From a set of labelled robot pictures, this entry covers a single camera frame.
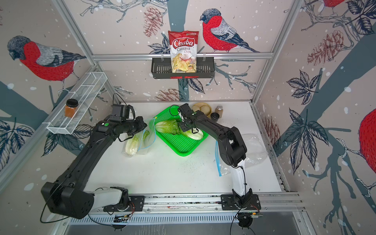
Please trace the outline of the chinese cabbage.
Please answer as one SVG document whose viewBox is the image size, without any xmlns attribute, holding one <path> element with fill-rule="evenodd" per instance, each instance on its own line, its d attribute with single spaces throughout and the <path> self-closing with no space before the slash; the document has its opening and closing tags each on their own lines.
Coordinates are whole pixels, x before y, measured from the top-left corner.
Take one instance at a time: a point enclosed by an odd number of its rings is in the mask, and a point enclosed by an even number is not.
<svg viewBox="0 0 376 235">
<path fill-rule="evenodd" d="M 190 138 L 192 140 L 196 140 L 196 141 L 199 141 L 203 138 L 203 132 L 197 128 L 194 128 L 194 129 L 191 129 L 191 130 L 188 130 L 186 132 L 184 132 L 182 129 L 180 129 L 180 133 L 187 137 L 187 138 Z"/>
<path fill-rule="evenodd" d="M 131 139 L 126 141 L 123 148 L 123 154 L 133 157 L 137 154 L 144 153 L 148 147 L 150 136 L 151 133 L 148 130 L 137 133 Z"/>
<path fill-rule="evenodd" d="M 163 134 L 178 135 L 180 134 L 180 129 L 177 120 L 164 120 L 155 124 L 155 130 Z"/>
</svg>

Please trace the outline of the clear zipper bag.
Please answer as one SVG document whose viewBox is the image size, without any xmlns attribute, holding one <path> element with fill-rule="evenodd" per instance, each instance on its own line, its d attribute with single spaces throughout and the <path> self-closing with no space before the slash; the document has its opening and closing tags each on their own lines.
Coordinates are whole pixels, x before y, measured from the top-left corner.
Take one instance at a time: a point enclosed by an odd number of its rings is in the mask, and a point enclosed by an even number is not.
<svg viewBox="0 0 376 235">
<path fill-rule="evenodd" d="M 244 134 L 242 135 L 244 143 L 247 147 L 247 153 L 245 158 L 245 167 L 252 167 L 263 163 L 268 158 L 268 153 L 262 144 L 262 141 L 256 134 Z M 220 157 L 218 142 L 215 143 L 215 161 L 217 165 L 218 175 L 224 176 L 230 174 L 230 167 L 224 163 Z"/>
<path fill-rule="evenodd" d="M 150 151 L 156 140 L 155 122 L 156 118 L 148 119 L 147 127 L 125 142 L 122 149 L 122 154 L 125 157 L 146 155 Z"/>
</svg>

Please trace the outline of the chinese cabbage front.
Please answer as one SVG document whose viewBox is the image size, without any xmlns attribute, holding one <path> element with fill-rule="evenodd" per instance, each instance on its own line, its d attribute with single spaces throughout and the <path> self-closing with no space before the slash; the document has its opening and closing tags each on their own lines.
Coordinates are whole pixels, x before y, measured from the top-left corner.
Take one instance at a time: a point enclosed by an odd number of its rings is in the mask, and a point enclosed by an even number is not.
<svg viewBox="0 0 376 235">
<path fill-rule="evenodd" d="M 123 154 L 133 157 L 137 154 L 144 153 L 148 147 L 150 136 L 151 133 L 148 130 L 137 133 L 131 139 L 126 141 L 123 148 Z"/>
</svg>

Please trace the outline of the green plastic basket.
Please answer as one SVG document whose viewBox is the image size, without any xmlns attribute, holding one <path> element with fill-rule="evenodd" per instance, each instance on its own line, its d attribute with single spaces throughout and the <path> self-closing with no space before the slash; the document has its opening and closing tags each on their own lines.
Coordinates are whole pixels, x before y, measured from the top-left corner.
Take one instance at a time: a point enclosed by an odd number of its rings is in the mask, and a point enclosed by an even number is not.
<svg viewBox="0 0 376 235">
<path fill-rule="evenodd" d="M 156 118 L 156 122 L 164 120 L 182 120 L 181 115 L 178 113 L 178 106 L 172 105 L 159 114 L 157 114 L 154 118 Z M 183 136 L 181 133 L 178 135 L 171 135 L 171 134 L 163 134 L 156 131 L 157 136 L 167 144 L 176 154 L 179 156 L 188 156 L 209 136 L 206 132 L 203 132 L 203 138 L 199 141 L 192 140 Z"/>
</svg>

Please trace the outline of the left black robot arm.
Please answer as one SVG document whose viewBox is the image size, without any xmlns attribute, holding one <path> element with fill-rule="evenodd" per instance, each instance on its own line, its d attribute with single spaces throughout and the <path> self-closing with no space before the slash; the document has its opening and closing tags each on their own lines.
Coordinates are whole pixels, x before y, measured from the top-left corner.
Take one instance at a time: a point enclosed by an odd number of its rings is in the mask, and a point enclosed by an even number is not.
<svg viewBox="0 0 376 235">
<path fill-rule="evenodd" d="M 86 192 L 86 184 L 105 151 L 121 134 L 134 137 L 147 127 L 143 117 L 136 116 L 131 105 L 114 104 L 112 113 L 90 131 L 89 140 L 67 170 L 53 183 L 46 182 L 41 194 L 51 213 L 82 219 L 93 209 L 106 206 L 130 206 L 128 190 L 109 187 Z"/>
</svg>

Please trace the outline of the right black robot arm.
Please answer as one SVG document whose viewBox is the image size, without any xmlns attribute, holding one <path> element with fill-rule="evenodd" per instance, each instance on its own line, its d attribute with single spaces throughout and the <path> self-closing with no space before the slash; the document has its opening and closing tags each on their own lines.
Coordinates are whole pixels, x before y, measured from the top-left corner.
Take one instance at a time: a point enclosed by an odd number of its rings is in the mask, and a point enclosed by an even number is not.
<svg viewBox="0 0 376 235">
<path fill-rule="evenodd" d="M 182 121 L 179 123 L 183 132 L 194 129 L 206 132 L 218 143 L 219 156 L 231 168 L 234 202 L 239 209 L 251 203 L 252 189 L 247 185 L 245 173 L 246 144 L 236 127 L 226 127 L 211 120 L 201 111 L 193 111 L 185 103 L 178 107 Z"/>
</svg>

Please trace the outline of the red Chuba chips bag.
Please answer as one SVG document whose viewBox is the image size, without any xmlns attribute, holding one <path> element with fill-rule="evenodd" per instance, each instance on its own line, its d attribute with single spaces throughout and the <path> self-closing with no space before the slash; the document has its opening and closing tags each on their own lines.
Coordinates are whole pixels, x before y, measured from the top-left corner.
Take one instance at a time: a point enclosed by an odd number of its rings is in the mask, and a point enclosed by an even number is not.
<svg viewBox="0 0 376 235">
<path fill-rule="evenodd" d="M 198 35 L 198 31 L 168 32 L 173 73 L 197 72 Z"/>
</svg>

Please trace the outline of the yellow bamboo steamer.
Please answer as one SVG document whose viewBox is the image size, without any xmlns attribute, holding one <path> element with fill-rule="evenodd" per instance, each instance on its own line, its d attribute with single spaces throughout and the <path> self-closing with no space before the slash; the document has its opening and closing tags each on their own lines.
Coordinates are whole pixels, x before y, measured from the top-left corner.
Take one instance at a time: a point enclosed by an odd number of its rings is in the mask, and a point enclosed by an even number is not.
<svg viewBox="0 0 376 235">
<path fill-rule="evenodd" d="M 209 104 L 207 103 L 204 103 L 204 102 L 200 102 L 200 103 L 196 103 L 192 106 L 192 110 L 193 111 L 201 111 L 203 112 L 207 117 L 210 117 L 211 113 L 212 113 L 212 108 Z"/>
</svg>

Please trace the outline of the black lid spice shaker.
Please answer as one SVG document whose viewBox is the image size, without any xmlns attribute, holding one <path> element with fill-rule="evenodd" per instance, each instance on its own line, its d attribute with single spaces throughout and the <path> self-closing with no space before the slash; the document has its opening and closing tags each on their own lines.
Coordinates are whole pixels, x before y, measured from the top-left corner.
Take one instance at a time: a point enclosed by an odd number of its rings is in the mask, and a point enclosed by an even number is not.
<svg viewBox="0 0 376 235">
<path fill-rule="evenodd" d="M 210 114 L 210 119 L 214 122 L 218 122 L 219 118 L 220 118 L 219 113 L 213 112 Z"/>
</svg>

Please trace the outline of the brown spice shaker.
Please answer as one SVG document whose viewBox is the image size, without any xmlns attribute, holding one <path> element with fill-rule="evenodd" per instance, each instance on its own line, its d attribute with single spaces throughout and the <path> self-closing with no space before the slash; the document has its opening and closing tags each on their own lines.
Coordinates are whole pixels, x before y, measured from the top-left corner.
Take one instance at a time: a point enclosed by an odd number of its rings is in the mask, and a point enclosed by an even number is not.
<svg viewBox="0 0 376 235">
<path fill-rule="evenodd" d="M 222 118 L 223 115 L 223 106 L 222 105 L 217 105 L 215 108 L 215 112 L 219 114 L 219 117 Z"/>
</svg>

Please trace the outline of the orange spice jar black lid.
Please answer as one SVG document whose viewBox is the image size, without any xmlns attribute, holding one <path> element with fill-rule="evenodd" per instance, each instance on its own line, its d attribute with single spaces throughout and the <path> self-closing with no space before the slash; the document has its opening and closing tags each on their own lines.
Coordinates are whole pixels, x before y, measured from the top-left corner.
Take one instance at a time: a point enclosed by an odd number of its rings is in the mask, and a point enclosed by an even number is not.
<svg viewBox="0 0 376 235">
<path fill-rule="evenodd" d="M 65 105 L 65 117 L 73 118 L 78 105 L 79 103 L 76 99 L 68 99 Z"/>
</svg>

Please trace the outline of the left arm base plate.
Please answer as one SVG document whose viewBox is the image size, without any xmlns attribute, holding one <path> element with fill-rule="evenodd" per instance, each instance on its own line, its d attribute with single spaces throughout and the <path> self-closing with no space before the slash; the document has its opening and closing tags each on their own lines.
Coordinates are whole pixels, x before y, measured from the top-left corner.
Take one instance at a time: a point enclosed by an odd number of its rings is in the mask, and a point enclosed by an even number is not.
<svg viewBox="0 0 376 235">
<path fill-rule="evenodd" d="M 141 212 L 144 207 L 144 196 L 126 196 L 119 203 L 108 205 L 103 208 L 104 212 Z"/>
</svg>

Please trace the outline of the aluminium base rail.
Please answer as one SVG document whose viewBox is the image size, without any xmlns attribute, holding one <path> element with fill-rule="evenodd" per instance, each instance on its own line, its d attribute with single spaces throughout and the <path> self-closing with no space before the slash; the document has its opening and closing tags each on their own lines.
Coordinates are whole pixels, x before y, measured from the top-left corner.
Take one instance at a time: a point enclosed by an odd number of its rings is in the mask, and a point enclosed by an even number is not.
<svg viewBox="0 0 376 235">
<path fill-rule="evenodd" d="M 238 219 L 259 218 L 268 212 L 304 212 L 297 193 L 258 193 L 261 210 L 224 211 L 216 194 L 146 194 L 142 211 L 104 212 L 95 209 L 83 219 L 69 219 L 70 225 L 154 225 L 174 223 L 237 223 Z"/>
</svg>

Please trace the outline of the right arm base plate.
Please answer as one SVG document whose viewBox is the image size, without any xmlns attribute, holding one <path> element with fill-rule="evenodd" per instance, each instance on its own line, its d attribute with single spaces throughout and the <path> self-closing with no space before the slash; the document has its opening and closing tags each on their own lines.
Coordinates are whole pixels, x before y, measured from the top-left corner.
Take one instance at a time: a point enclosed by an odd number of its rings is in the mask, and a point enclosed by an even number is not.
<svg viewBox="0 0 376 235">
<path fill-rule="evenodd" d="M 231 210 L 261 210 L 260 199 L 257 194 L 251 196 L 242 196 L 237 197 L 232 194 L 222 194 L 220 204 L 222 210 L 231 211 Z"/>
</svg>

